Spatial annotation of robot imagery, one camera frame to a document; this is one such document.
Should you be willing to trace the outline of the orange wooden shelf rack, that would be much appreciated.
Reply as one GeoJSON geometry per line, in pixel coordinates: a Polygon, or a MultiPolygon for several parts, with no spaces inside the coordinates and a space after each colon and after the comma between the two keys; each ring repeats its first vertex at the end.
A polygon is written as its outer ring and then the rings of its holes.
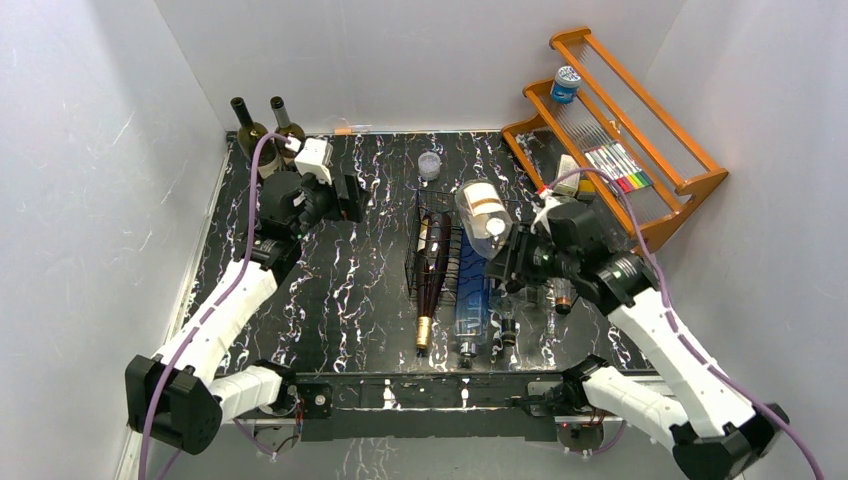
{"type": "Polygon", "coordinates": [[[619,142],[653,181],[628,194],[638,226],[651,251],[659,250],[727,177],[708,152],[660,105],[587,27],[554,34],[550,47],[582,77],[575,100],[556,104],[553,79],[526,85],[524,97],[535,113],[505,126],[501,133],[535,188],[545,185],[518,138],[538,130],[581,166],[583,152],[619,142]]]}

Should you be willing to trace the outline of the dark red gold-foil wine bottle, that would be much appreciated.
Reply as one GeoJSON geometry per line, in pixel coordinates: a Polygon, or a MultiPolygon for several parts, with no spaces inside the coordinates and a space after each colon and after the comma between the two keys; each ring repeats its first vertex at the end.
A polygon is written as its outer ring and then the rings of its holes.
{"type": "Polygon", "coordinates": [[[446,276],[452,220],[445,213],[421,218],[415,252],[417,304],[416,349],[425,353],[430,344],[434,313],[446,276]]]}

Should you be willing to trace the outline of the clear bottle black gold label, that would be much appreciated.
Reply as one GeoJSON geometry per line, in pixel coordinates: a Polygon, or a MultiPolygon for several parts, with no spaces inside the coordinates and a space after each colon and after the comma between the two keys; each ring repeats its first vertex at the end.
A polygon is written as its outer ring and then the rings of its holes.
{"type": "Polygon", "coordinates": [[[537,301],[538,294],[535,287],[524,287],[515,293],[508,293],[504,286],[494,289],[490,296],[490,309],[498,317],[500,343],[503,347],[516,345],[518,316],[522,310],[530,308],[537,301]]]}

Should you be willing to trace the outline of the small clear plastic cup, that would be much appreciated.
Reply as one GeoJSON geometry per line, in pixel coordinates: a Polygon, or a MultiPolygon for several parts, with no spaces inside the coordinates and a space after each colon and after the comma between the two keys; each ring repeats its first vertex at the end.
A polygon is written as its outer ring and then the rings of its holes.
{"type": "Polygon", "coordinates": [[[441,171],[442,161],[441,157],[431,151],[427,151],[422,153],[417,159],[419,178],[422,181],[433,181],[436,180],[441,171]]]}

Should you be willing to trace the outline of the pack of coloured markers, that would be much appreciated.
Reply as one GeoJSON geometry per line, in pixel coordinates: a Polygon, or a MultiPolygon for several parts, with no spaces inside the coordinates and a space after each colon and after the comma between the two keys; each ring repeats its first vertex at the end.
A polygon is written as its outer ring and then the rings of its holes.
{"type": "Polygon", "coordinates": [[[609,175],[625,194],[653,186],[651,178],[617,141],[588,149],[583,155],[594,168],[609,175]]]}

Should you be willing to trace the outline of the green silver-foil wine bottle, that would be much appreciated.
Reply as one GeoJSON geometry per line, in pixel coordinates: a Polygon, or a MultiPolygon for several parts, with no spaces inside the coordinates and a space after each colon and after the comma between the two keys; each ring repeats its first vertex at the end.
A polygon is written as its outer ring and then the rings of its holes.
{"type": "Polygon", "coordinates": [[[275,133],[287,138],[287,141],[275,138],[275,148],[283,168],[292,170],[295,168],[294,160],[304,146],[305,132],[299,124],[291,120],[282,97],[274,96],[269,103],[277,121],[275,133]]]}

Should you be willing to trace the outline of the dark green white-label wine bottle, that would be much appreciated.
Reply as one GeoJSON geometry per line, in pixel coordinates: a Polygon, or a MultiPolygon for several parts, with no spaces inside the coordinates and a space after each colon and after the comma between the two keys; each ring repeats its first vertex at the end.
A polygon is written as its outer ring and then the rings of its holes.
{"type": "Polygon", "coordinates": [[[268,133],[268,130],[252,118],[242,97],[233,97],[230,100],[230,106],[240,123],[237,143],[249,159],[252,159],[255,153],[259,153],[257,175],[259,182],[263,182],[280,170],[280,155],[272,140],[268,140],[261,149],[258,148],[259,140],[268,133]]]}

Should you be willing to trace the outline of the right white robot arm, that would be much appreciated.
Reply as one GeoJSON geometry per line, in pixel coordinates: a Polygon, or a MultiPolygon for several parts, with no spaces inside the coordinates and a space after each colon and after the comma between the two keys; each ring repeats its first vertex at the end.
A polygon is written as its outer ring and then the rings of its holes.
{"type": "Polygon", "coordinates": [[[722,379],[662,296],[658,271],[644,256],[612,248],[588,207],[560,204],[536,222],[513,225],[485,273],[510,291],[568,281],[626,333],[669,389],[661,395],[590,355],[564,370],[558,384],[531,392],[531,412],[616,414],[663,445],[690,479],[739,477],[785,431],[779,405],[760,405],[722,379]]]}

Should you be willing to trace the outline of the clear bottle white gold label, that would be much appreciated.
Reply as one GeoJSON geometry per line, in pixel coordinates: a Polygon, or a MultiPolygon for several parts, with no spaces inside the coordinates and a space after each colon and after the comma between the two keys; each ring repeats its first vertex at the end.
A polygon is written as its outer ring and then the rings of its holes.
{"type": "Polygon", "coordinates": [[[466,181],[457,190],[455,202],[473,250],[487,260],[494,259],[513,226],[495,185],[486,179],[466,181]]]}

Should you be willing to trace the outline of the yellow black small item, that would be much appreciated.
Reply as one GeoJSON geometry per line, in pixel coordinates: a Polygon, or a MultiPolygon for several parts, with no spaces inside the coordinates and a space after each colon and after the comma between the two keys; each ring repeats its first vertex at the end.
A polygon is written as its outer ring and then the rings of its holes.
{"type": "Polygon", "coordinates": [[[597,190],[594,184],[588,179],[581,179],[578,182],[577,193],[575,198],[582,202],[593,202],[597,197],[597,190]]]}

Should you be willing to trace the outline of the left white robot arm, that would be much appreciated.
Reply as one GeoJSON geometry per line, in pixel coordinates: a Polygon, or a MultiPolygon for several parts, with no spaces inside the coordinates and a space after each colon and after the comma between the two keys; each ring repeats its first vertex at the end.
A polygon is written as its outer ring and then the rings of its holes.
{"type": "Polygon", "coordinates": [[[125,370],[129,427],[188,454],[203,452],[220,426],[265,408],[301,408],[292,368],[259,360],[228,376],[216,371],[259,307],[284,284],[307,232],[323,221],[360,222],[370,194],[353,174],[329,182],[283,171],[250,188],[246,238],[194,316],[151,357],[125,370]]]}

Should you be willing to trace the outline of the blue clear glass bottle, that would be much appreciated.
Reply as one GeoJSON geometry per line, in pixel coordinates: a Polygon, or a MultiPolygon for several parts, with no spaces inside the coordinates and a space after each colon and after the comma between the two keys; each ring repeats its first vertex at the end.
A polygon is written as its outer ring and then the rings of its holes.
{"type": "Polygon", "coordinates": [[[454,335],[461,368],[470,368],[487,340],[490,282],[484,275],[487,260],[462,233],[455,304],[454,335]]]}

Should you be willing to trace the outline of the blue white lidded jar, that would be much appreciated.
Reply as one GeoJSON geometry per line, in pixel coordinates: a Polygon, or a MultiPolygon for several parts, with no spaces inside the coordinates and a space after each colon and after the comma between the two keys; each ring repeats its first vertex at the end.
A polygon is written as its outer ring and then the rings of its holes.
{"type": "Polygon", "coordinates": [[[560,67],[551,84],[551,99],[558,104],[570,104],[577,97],[582,77],[571,65],[560,67]]]}

